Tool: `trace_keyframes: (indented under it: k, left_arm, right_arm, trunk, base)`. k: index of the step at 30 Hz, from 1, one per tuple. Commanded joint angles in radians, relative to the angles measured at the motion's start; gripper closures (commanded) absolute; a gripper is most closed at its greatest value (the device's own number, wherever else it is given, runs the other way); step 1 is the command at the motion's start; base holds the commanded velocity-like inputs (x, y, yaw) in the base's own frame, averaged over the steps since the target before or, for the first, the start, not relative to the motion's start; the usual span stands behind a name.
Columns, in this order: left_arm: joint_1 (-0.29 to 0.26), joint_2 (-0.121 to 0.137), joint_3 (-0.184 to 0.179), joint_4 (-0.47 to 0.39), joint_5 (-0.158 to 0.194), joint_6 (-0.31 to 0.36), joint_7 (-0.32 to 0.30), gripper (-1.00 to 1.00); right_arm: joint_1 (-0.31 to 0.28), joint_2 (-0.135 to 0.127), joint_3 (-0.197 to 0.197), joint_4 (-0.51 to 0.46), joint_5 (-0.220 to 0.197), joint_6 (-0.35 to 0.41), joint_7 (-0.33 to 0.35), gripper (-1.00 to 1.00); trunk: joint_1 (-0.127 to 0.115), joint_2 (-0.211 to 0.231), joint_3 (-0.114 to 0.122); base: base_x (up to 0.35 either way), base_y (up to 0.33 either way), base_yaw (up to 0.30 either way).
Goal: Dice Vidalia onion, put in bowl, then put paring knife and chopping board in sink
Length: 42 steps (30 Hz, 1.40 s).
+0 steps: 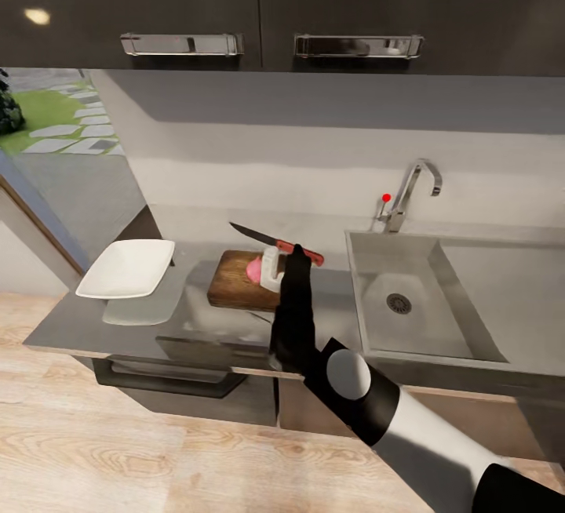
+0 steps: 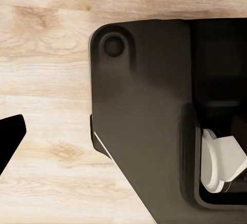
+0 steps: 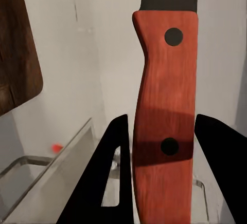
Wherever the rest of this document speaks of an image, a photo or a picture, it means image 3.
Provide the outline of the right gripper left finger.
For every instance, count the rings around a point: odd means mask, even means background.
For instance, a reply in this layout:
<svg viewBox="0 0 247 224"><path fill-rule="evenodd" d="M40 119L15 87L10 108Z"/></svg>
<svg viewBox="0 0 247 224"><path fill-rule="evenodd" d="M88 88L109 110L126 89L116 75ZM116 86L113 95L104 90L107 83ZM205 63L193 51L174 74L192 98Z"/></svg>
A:
<svg viewBox="0 0 247 224"><path fill-rule="evenodd" d="M119 205L101 207L116 149L120 148ZM113 119L56 224L134 224L128 115Z"/></svg>

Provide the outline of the cutting board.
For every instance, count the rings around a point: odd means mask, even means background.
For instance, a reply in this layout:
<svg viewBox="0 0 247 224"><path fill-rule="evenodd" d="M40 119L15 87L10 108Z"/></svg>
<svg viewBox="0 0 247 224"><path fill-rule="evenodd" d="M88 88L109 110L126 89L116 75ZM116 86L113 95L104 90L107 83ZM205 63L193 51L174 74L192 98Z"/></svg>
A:
<svg viewBox="0 0 247 224"><path fill-rule="evenodd" d="M25 0L0 0L0 116L34 99L42 89Z"/></svg>

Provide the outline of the parer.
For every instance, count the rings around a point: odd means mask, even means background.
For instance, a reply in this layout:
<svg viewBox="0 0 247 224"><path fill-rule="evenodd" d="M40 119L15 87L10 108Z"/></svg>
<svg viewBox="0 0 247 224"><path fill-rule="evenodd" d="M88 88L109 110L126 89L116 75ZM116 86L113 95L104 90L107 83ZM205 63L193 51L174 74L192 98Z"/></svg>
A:
<svg viewBox="0 0 247 224"><path fill-rule="evenodd" d="M132 22L145 57L132 174L140 224L190 224L198 0L141 0Z"/></svg>

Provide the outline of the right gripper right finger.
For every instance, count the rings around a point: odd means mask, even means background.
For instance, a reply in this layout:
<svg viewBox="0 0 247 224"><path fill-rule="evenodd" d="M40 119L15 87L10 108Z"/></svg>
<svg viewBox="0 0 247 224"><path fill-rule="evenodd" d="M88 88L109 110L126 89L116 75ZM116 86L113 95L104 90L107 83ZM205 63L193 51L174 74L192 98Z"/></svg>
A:
<svg viewBox="0 0 247 224"><path fill-rule="evenodd" d="M202 114L197 114L194 134L236 224L247 224L247 138Z"/></svg>

